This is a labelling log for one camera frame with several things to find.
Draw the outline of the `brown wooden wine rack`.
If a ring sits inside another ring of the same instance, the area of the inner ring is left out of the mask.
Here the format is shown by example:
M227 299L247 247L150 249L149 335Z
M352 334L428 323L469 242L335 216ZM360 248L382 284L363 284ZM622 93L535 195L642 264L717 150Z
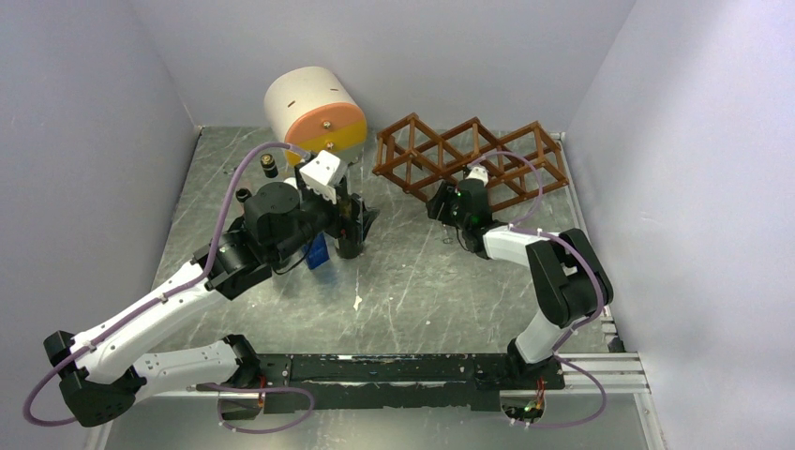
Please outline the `brown wooden wine rack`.
M438 131L413 112L377 133L372 173L422 202L476 167L486 171L496 211L570 185L562 145L537 121L503 135L477 117Z

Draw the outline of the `blue square bottle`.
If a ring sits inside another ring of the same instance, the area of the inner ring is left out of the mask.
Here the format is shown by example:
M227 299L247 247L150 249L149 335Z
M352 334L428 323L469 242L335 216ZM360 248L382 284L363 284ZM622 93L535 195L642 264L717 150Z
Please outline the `blue square bottle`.
M309 270L314 270L329 260L325 234L317 234L313 240L303 247L304 263Z

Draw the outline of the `green wine bottle white label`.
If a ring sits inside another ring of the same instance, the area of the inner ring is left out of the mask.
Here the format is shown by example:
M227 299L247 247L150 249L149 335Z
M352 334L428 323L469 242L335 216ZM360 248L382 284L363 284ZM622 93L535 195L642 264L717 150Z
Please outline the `green wine bottle white label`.
M365 207L361 197L353 193L346 177L336 187L339 214L337 255L342 259L358 257L364 248Z

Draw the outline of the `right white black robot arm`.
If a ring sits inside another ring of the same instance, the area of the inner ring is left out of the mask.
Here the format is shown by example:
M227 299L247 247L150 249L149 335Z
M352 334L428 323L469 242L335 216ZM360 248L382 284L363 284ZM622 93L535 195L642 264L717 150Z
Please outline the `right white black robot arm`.
M441 183L426 209L429 218L456 230L467 251L530 270L538 311L508 345L505 373L515 387L527 388L537 381L541 364L613 300L611 282L581 229L524 232L499 221L493 217L485 183L477 179Z

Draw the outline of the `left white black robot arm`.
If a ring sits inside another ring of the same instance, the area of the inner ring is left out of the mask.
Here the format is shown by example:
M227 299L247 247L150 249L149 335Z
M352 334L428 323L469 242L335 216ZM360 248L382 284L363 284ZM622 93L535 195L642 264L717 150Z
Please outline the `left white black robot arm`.
M187 319L293 270L321 234L336 240L339 257L356 258L379 215L343 186L330 198L287 182L254 192L240 188L234 196L241 216L153 292L90 330L45 339L73 422L95 427L153 395L192 384L262 386L260 359L241 335L183 351L153 349Z

